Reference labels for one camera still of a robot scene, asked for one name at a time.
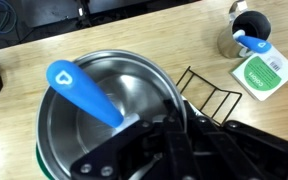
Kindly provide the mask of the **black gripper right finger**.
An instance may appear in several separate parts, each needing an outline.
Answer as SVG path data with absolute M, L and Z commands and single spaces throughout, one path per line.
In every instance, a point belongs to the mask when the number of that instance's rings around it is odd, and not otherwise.
M 244 123 L 222 125 L 169 100 L 166 157 L 175 180 L 288 180 L 288 141 Z

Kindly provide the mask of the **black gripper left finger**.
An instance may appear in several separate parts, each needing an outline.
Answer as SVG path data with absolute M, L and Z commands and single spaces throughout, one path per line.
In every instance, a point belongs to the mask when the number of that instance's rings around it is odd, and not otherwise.
M 139 120 L 74 161 L 71 180 L 126 180 L 161 152 L 161 135 L 153 123 Z

